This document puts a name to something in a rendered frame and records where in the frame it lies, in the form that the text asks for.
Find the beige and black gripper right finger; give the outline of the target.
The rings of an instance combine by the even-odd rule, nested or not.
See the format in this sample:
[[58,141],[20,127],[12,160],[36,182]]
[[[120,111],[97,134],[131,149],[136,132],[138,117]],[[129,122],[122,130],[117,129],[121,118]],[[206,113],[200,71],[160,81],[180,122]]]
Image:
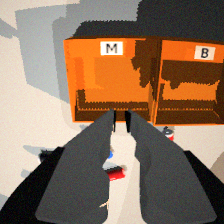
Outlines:
[[224,183],[190,150],[185,151],[131,109],[125,110],[125,122],[140,162],[143,221],[224,224]]

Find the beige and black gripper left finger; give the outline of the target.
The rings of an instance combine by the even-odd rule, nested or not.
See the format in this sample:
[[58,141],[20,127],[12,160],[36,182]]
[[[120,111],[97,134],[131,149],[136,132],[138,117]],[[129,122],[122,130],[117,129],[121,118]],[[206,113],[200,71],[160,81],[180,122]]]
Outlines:
[[110,109],[58,146],[7,199],[0,224],[103,224],[110,188],[103,165],[115,127]]

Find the black aa battery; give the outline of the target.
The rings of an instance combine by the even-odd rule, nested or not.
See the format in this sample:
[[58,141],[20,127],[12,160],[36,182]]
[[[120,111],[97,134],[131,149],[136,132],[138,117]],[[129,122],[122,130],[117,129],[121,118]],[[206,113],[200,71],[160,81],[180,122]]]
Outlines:
[[50,155],[50,154],[42,154],[42,153],[40,153],[40,154],[38,155],[38,162],[39,162],[39,163],[43,162],[43,161],[46,159],[46,157],[47,157],[48,155]]

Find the orange bin labelled b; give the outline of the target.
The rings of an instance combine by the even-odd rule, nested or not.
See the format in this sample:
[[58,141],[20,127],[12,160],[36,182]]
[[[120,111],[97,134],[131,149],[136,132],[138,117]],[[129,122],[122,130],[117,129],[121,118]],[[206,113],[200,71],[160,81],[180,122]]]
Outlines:
[[223,41],[141,35],[63,41],[73,122],[93,122],[113,108],[116,122],[132,109],[153,126],[224,125]]

